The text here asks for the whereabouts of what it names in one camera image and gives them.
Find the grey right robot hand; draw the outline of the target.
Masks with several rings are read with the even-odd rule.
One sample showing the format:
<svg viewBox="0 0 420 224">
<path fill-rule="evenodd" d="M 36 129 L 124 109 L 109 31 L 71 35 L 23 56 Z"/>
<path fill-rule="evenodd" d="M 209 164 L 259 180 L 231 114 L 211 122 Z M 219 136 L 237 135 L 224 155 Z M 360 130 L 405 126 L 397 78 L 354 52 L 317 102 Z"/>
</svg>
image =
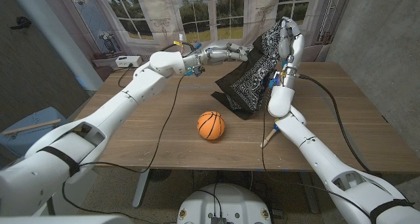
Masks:
<svg viewBox="0 0 420 224">
<path fill-rule="evenodd" d="M 301 33 L 298 24 L 286 16 L 280 20 L 280 40 L 278 53 L 281 60 L 286 62 L 283 67 L 283 75 L 295 76 L 297 68 L 303 57 L 305 37 Z"/>
</svg>

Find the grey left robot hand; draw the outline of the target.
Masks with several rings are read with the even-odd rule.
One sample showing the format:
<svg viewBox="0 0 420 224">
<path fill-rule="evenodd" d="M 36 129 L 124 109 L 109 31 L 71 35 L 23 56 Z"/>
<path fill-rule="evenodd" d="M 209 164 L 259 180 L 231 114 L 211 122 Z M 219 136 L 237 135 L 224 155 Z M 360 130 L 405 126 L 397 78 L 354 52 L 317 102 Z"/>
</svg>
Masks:
<svg viewBox="0 0 420 224">
<path fill-rule="evenodd" d="M 216 41 L 201 50 L 203 65 L 218 65 L 224 61 L 238 60 L 245 62 L 252 47 L 237 45 L 228 41 Z"/>
</svg>

